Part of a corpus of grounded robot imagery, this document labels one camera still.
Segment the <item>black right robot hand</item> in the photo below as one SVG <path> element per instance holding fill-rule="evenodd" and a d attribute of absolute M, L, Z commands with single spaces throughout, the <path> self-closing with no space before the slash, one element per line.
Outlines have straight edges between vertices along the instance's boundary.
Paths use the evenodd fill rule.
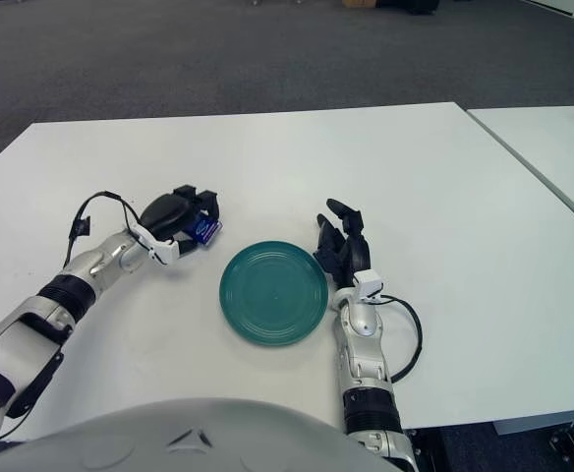
<path fill-rule="evenodd" d="M 327 199 L 326 206 L 341 220 L 342 229 L 323 214 L 317 215 L 319 234 L 314 258 L 338 289 L 348 288 L 356 272 L 372 268 L 370 248 L 362 234 L 364 222 L 358 210 L 337 200 Z"/>

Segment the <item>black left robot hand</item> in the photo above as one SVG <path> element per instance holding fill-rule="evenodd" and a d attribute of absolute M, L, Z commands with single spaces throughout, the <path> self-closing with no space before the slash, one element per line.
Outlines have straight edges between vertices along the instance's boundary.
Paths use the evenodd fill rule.
<path fill-rule="evenodd" d="M 149 204 L 131 231 L 153 259 L 169 265 L 208 246 L 221 227 L 217 194 L 184 185 Z"/>

